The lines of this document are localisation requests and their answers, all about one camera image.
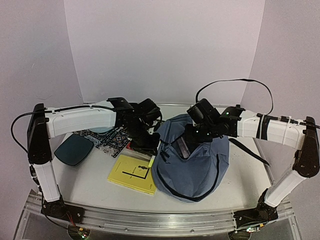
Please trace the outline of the blue grey backpack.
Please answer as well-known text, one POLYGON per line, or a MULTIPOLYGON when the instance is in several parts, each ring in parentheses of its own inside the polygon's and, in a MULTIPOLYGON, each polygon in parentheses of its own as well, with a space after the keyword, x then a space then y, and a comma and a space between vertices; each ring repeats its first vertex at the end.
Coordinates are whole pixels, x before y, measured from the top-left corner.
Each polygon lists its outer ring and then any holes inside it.
POLYGON ((160 147, 151 167, 156 188, 180 201, 197 203, 213 193, 228 167, 230 143, 228 137, 202 143, 183 158, 176 143, 191 124, 188 114, 166 120, 156 131, 160 147))

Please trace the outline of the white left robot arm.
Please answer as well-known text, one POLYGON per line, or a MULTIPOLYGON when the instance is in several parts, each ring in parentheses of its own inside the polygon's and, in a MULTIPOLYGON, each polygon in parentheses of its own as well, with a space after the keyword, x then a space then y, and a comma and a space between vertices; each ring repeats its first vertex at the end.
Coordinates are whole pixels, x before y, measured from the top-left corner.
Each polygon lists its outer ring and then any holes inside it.
POLYGON ((96 103, 65 107, 37 104, 27 129, 27 157, 30 173, 42 195, 42 214, 56 220, 80 223, 84 213, 82 207, 64 201, 53 166, 53 139, 62 139, 83 130, 124 129, 134 150, 154 156, 160 138, 149 130, 161 117, 161 109, 150 98, 128 102, 123 97, 111 97, 96 103))

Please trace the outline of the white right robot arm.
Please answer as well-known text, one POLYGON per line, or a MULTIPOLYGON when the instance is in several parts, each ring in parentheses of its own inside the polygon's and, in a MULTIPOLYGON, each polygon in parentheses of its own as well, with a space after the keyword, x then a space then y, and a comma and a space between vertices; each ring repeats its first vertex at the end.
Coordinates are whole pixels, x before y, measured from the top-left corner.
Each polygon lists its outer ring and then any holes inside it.
POLYGON ((229 106, 223 112, 205 98, 187 110, 192 123, 186 127, 189 143, 209 142, 228 136, 252 138, 274 144, 276 160, 286 163, 282 173, 259 197, 256 207, 236 211, 233 215, 237 230, 260 227, 278 218, 280 203, 304 180, 320 171, 320 144, 315 120, 290 116, 256 113, 240 105, 229 106))

